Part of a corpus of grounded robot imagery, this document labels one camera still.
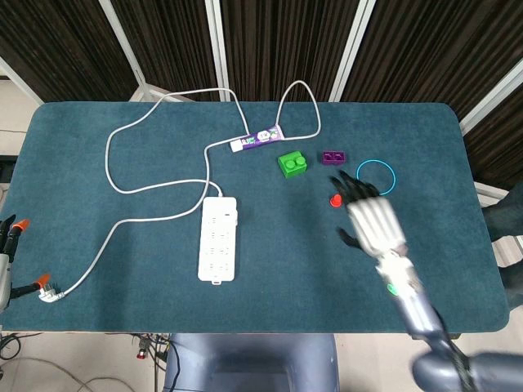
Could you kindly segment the green building block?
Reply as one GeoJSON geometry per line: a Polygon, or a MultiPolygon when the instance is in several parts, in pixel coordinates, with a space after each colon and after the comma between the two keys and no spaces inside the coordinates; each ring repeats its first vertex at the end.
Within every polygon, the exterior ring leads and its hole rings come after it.
{"type": "Polygon", "coordinates": [[[293,151],[278,157],[277,162],[285,178],[302,174],[307,169],[307,161],[300,151],[293,151]]]}

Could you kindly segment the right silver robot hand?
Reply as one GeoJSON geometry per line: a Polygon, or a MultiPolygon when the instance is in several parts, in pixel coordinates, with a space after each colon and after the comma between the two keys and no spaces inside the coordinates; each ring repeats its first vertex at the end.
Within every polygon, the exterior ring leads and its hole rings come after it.
{"type": "Polygon", "coordinates": [[[343,228],[337,228],[339,238],[348,247],[360,249],[377,260],[391,254],[407,256],[405,234],[395,211],[374,185],[349,176],[343,170],[329,180],[342,197],[355,230],[355,236],[351,236],[343,228]]]}

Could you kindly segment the white partition frame post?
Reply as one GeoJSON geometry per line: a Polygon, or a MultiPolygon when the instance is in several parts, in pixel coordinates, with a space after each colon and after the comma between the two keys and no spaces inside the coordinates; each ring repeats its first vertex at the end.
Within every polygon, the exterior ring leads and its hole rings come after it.
{"type": "Polygon", "coordinates": [[[339,102],[342,98],[376,2],[377,0],[359,0],[358,2],[358,7],[356,8],[342,58],[340,59],[333,87],[329,95],[329,102],[339,102]]]}
{"type": "Polygon", "coordinates": [[[465,115],[459,126],[465,136],[523,83],[523,57],[465,115]]]}
{"type": "Polygon", "coordinates": [[[43,105],[43,100],[23,80],[23,78],[0,56],[0,70],[7,76],[22,92],[30,97],[37,105],[43,105]]]}
{"type": "Polygon", "coordinates": [[[229,78],[226,60],[225,38],[221,17],[221,1],[205,0],[209,35],[212,45],[212,56],[217,79],[217,86],[221,88],[219,96],[221,101],[230,101],[229,78]]]}
{"type": "Polygon", "coordinates": [[[118,44],[121,47],[123,54],[131,68],[133,76],[135,77],[138,84],[137,93],[133,95],[132,100],[138,100],[141,98],[144,102],[156,101],[158,97],[151,93],[151,87],[145,81],[145,75],[134,51],[132,50],[132,46],[124,32],[123,26],[117,16],[113,3],[111,0],[98,0],[98,2],[105,14],[105,18],[108,20],[110,27],[118,40],[118,44]]]}

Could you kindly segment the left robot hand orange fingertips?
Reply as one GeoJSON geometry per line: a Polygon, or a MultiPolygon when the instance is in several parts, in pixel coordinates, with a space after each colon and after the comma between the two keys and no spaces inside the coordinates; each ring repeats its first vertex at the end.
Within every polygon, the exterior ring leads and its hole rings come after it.
{"type": "Polygon", "coordinates": [[[29,227],[29,219],[15,222],[16,215],[0,220],[0,314],[6,310],[11,299],[39,291],[49,282],[50,275],[44,274],[36,281],[22,287],[13,287],[11,270],[19,237],[29,227]]]}

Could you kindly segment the purple toothpaste tube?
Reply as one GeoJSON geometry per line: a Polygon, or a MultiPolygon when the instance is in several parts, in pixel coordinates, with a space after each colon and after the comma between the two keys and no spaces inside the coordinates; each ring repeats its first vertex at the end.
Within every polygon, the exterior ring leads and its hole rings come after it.
{"type": "Polygon", "coordinates": [[[284,136],[281,128],[279,126],[273,126],[255,134],[231,141],[230,148],[233,153],[237,153],[247,149],[268,145],[276,141],[281,141],[283,138],[284,136]]]}

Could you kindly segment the blue-grey robot torso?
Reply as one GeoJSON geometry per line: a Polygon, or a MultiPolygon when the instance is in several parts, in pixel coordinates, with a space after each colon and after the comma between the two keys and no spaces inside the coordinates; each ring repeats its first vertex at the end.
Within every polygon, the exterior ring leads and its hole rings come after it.
{"type": "Polygon", "coordinates": [[[177,333],[162,392],[340,392],[332,334],[177,333]]]}

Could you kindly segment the white power strip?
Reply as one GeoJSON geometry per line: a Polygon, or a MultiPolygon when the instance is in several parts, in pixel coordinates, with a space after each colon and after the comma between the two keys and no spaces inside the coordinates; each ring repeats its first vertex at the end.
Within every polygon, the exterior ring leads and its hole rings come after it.
{"type": "Polygon", "coordinates": [[[225,225],[221,220],[221,213],[231,208],[237,210],[234,197],[203,200],[198,264],[198,278],[202,282],[221,285],[235,279],[237,226],[225,225]]]}

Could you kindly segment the teal fabric table mat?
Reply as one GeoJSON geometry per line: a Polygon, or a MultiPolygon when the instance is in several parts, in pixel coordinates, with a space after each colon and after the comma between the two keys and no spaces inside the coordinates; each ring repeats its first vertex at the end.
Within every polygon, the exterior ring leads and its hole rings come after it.
{"type": "Polygon", "coordinates": [[[34,113],[0,219],[29,219],[12,280],[66,291],[0,314],[10,331],[400,332],[391,296],[331,207],[335,167],[387,193],[452,332],[490,332],[507,300],[454,111],[441,103],[59,102],[34,113]],[[284,138],[233,153],[279,126],[284,138]],[[300,151],[304,173],[277,159],[300,151]],[[235,279],[198,278],[203,200],[234,197],[235,279]]]}

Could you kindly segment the dark grey chair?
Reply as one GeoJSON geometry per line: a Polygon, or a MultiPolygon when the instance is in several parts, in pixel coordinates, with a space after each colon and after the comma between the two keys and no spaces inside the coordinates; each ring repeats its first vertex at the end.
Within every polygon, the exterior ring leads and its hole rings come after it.
{"type": "MultiPolygon", "coordinates": [[[[523,236],[523,182],[515,185],[498,203],[482,208],[493,243],[502,237],[523,236]]],[[[523,258],[498,268],[510,310],[523,306],[523,258]]]]}

